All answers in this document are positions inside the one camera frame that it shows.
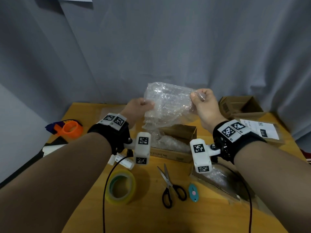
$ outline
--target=cable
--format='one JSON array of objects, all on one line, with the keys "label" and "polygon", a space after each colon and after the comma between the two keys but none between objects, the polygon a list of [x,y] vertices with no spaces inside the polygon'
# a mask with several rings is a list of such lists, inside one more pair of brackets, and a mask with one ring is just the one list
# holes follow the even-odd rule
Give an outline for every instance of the cable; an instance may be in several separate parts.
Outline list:
[{"label": "cable", "polygon": [[237,176],[241,182],[243,183],[245,189],[246,189],[246,192],[248,194],[248,198],[249,198],[249,208],[250,208],[250,213],[249,213],[249,225],[248,225],[248,233],[251,233],[251,229],[252,229],[252,217],[253,217],[253,206],[252,206],[252,199],[251,199],[251,194],[249,193],[249,190],[245,184],[245,182],[243,181],[243,179],[237,175],[234,171],[232,171],[230,168],[228,168],[226,165],[223,165],[221,163],[215,163],[215,162],[212,162],[212,164],[218,164],[220,166],[223,166],[225,168],[227,168],[228,170],[230,170],[235,176]]},{"label": "cable", "polygon": [[107,183],[108,183],[108,180],[109,180],[109,177],[111,176],[111,173],[113,172],[113,170],[115,169],[115,167],[121,163],[122,160],[126,159],[127,157],[124,157],[122,159],[120,159],[116,164],[115,166],[111,169],[108,177],[107,177],[107,180],[106,180],[106,184],[105,184],[105,188],[104,188],[104,195],[103,195],[103,232],[105,233],[106,232],[106,229],[105,229],[105,194],[106,194],[106,188],[107,188]]}]

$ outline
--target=yellow tape roll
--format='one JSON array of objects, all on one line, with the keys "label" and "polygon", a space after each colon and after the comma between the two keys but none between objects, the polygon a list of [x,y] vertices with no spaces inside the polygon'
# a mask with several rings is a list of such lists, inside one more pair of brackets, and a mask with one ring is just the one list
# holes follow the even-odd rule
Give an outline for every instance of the yellow tape roll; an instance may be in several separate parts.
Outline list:
[{"label": "yellow tape roll", "polygon": [[[129,180],[129,182],[127,182],[127,188],[129,191],[126,193],[126,195],[117,198],[113,195],[113,188],[116,181],[122,177],[126,177]],[[124,205],[130,202],[130,200],[134,196],[135,190],[136,190],[136,181],[133,174],[127,169],[120,169],[118,171],[114,171],[111,174],[107,183],[105,199],[111,204]]]}]

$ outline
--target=black wristband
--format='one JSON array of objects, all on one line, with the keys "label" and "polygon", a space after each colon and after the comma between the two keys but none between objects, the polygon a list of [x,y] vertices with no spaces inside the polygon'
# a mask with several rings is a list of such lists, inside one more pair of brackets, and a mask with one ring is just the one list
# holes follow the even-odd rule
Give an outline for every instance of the black wristband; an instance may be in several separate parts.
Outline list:
[{"label": "black wristband", "polygon": [[221,122],[213,130],[213,139],[217,148],[221,150],[220,157],[226,161],[230,161],[234,164],[235,155],[247,144],[254,141],[266,142],[262,137],[254,132],[249,132],[242,135],[235,142],[231,142],[227,139],[218,129],[227,123],[228,121]]},{"label": "black wristband", "polygon": [[124,150],[124,143],[130,144],[132,142],[127,122],[122,125],[119,131],[108,125],[97,123],[91,126],[87,133],[90,132],[96,132],[105,137],[114,155]]}]

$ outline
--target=wooden table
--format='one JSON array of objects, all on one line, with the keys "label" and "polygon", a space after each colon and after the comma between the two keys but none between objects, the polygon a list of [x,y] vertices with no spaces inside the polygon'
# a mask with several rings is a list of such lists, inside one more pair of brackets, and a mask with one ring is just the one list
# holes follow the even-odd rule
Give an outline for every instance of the wooden table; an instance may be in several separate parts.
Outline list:
[{"label": "wooden table", "polygon": [[[77,119],[86,132],[91,125],[98,122],[101,110],[115,105],[73,103],[63,119]],[[280,122],[268,113],[260,121]],[[136,124],[136,131],[141,131],[143,120]],[[201,127],[200,121],[189,124],[197,126],[197,137],[207,144],[213,142],[212,135]],[[280,125],[286,144],[281,149],[305,160],[293,138]],[[56,137],[51,136],[48,142]],[[173,207],[164,208],[161,196],[165,182],[157,166],[166,163],[173,183],[188,189],[194,183],[200,200],[194,203],[188,198],[181,202],[173,194]],[[133,200],[124,206],[111,205],[105,202],[105,219],[107,232],[248,232],[249,206],[229,204],[222,196],[190,179],[191,164],[158,157],[150,157],[149,165],[134,166],[132,173],[137,182],[137,191]],[[102,200],[104,185],[112,166],[107,165],[93,187],[76,208],[63,233],[102,232]],[[253,210],[252,232],[286,232],[279,221],[256,209]]]}]

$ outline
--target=hand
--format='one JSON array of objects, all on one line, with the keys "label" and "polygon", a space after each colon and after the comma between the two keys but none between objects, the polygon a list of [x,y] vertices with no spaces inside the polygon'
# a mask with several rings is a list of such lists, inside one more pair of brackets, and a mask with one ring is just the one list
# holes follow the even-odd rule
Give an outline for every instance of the hand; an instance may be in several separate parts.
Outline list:
[{"label": "hand", "polygon": [[144,98],[132,99],[120,114],[126,117],[128,128],[131,129],[145,112],[153,109],[154,105],[153,101],[145,101]]},{"label": "hand", "polygon": [[211,89],[198,89],[197,91],[206,95],[205,100],[201,101],[194,92],[191,93],[190,98],[196,106],[197,114],[201,119],[202,127],[210,133],[213,133],[216,125],[223,121],[227,121],[227,119],[221,115],[218,102]]}]

